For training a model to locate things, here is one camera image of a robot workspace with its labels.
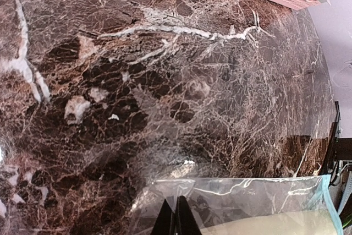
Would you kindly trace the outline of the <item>clear zip top bag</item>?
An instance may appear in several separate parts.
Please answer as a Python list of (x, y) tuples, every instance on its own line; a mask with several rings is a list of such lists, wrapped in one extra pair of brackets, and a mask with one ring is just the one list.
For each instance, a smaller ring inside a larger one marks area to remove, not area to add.
[(199, 229), (244, 218), (328, 210), (342, 222), (329, 194), (328, 175), (299, 178), (158, 179), (143, 189), (131, 211), (129, 234), (157, 234), (157, 217), (166, 199), (175, 214), (184, 196)]

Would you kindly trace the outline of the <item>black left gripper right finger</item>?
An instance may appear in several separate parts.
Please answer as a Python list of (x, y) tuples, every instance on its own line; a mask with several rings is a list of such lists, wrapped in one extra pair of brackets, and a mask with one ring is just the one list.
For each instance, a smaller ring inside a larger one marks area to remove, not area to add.
[(175, 224), (178, 235), (202, 235), (187, 199), (184, 196), (177, 198)]

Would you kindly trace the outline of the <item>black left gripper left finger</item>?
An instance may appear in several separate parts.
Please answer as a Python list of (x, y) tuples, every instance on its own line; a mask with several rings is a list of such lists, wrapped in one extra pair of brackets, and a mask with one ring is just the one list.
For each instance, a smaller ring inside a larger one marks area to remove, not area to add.
[(166, 199), (157, 217), (157, 234), (175, 234), (175, 214)]

